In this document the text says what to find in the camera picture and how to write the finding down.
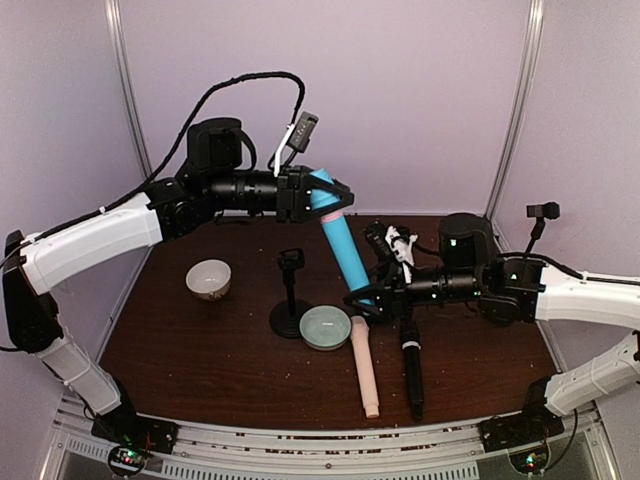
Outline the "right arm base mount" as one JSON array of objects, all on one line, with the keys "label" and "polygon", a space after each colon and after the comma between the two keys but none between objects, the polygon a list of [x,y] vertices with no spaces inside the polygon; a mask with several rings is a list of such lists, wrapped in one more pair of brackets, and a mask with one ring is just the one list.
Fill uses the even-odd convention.
[{"label": "right arm base mount", "polygon": [[478,430],[486,453],[506,452],[511,467],[530,477],[551,466],[549,440],[565,431],[560,417],[523,412],[491,417],[481,421]]}]

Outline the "blue toy microphone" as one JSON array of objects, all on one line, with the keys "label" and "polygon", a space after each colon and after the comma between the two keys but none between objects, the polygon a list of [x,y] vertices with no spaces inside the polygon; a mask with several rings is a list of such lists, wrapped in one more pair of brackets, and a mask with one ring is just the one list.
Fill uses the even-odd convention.
[{"label": "blue toy microphone", "polygon": [[[311,175],[327,183],[335,183],[325,169],[315,170]],[[317,211],[323,207],[334,207],[338,202],[339,197],[337,194],[329,193],[324,189],[314,188],[311,190],[312,211]],[[344,217],[342,207],[338,207],[336,211],[321,216],[320,221],[350,292],[368,286],[369,279],[347,220]]]}]

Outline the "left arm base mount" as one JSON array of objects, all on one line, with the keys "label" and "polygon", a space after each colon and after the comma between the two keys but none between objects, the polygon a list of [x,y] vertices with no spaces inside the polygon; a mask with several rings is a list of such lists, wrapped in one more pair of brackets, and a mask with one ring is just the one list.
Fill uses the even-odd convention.
[{"label": "left arm base mount", "polygon": [[171,454],[178,430],[175,422],[167,420],[95,415],[91,434],[114,443],[107,466],[117,477],[130,478],[140,474],[156,454]]}]

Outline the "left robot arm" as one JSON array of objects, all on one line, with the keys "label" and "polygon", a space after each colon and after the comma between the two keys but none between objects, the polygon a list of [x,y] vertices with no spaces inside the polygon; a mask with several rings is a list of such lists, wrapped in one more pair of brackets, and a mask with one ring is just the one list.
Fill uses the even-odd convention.
[{"label": "left robot arm", "polygon": [[302,223],[354,202],[350,188],[323,170],[276,162],[242,168],[255,149],[235,118],[213,118],[187,130],[187,158],[173,178],[154,180],[122,205],[51,234],[6,238],[2,290],[9,338],[38,357],[116,435],[141,430],[124,386],[77,346],[59,323],[50,291],[68,278],[130,251],[192,233],[224,211],[275,214]]}]

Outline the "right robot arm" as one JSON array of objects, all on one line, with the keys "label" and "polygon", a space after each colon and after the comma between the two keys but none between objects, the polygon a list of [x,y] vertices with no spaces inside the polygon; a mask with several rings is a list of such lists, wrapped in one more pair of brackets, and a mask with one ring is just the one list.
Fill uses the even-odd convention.
[{"label": "right robot arm", "polygon": [[497,325],[568,320],[629,329],[592,360],[532,383],[525,415],[562,417],[638,381],[638,278],[580,272],[530,249],[501,253],[491,222],[471,213],[441,219],[437,267],[412,264],[418,246],[406,228],[394,231],[375,222],[365,236],[379,258],[378,280],[352,291],[344,302],[371,319],[399,320],[404,346],[419,346],[412,311],[421,305],[474,302]]}]

